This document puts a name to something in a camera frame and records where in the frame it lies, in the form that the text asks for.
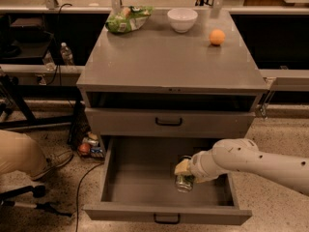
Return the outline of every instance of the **shoe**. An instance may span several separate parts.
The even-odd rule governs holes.
[[[46,158],[47,167],[41,173],[34,176],[30,176],[30,179],[32,181],[38,181],[40,178],[49,173],[51,170],[67,164],[72,159],[72,157],[73,157],[72,151],[66,151],[60,153],[59,155],[50,154],[48,158]]]

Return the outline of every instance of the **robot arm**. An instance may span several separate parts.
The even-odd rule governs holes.
[[[309,159],[264,153],[249,139],[220,140],[211,150],[201,151],[175,168],[176,175],[193,175],[196,183],[231,171],[257,174],[309,195]]]

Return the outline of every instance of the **green chip bag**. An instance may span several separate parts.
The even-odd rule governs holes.
[[[127,33],[141,28],[149,16],[152,14],[153,7],[134,7],[123,8],[117,14],[111,14],[105,26],[112,33]]]

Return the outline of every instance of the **white bowl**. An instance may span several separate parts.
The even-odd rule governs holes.
[[[197,13],[192,9],[177,8],[167,13],[172,28],[178,33],[185,33],[195,23]]]

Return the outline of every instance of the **drawer handle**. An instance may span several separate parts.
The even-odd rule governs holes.
[[[163,221],[163,220],[157,220],[157,215],[156,213],[154,213],[154,222],[158,223],[158,224],[179,224],[181,222],[181,215],[177,214],[177,220],[173,220],[173,221]]]
[[[158,118],[155,118],[155,123],[158,126],[163,126],[163,127],[179,127],[183,123],[183,119],[180,118],[179,121],[177,122],[167,122],[167,121],[160,121]]]

